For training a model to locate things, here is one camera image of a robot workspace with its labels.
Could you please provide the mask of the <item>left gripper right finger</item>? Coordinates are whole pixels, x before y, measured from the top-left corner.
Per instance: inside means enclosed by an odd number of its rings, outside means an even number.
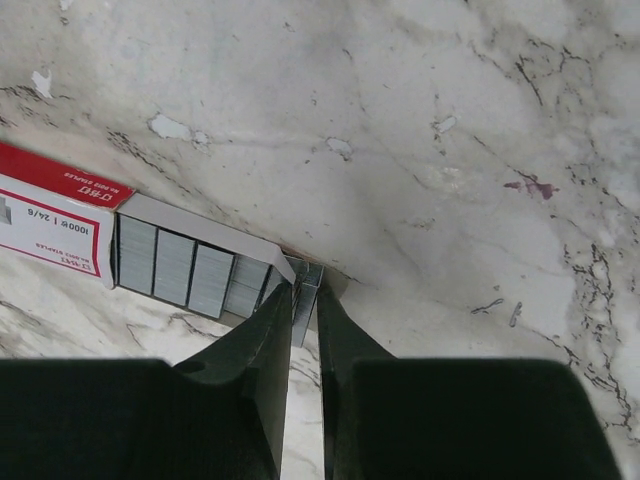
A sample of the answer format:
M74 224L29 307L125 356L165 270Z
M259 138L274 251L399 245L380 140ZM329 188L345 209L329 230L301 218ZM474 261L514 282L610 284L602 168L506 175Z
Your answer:
M589 398L542 359L397 358L317 300L329 479L617 479Z

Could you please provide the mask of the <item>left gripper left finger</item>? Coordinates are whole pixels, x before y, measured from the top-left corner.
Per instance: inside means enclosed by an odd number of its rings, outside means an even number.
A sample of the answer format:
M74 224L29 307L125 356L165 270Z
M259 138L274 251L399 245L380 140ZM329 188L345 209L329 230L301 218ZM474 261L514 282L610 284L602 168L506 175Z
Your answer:
M276 479L292 334L282 284L195 355L5 360L5 479Z

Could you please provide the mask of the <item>grey staple strip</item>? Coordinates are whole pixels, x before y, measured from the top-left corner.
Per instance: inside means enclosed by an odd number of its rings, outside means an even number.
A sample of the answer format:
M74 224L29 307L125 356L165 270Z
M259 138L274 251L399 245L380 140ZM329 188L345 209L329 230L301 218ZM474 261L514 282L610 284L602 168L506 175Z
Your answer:
M312 312L321 286L324 267L302 258L286 256L296 273L294 290L292 346L301 347L304 343Z

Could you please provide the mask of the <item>red white staple box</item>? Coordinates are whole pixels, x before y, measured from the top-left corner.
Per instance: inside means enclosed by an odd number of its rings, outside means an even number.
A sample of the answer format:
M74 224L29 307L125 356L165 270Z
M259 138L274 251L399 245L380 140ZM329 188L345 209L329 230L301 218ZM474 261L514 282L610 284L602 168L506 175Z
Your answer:
M1 146L1 246L195 313L247 318L296 275L274 243Z

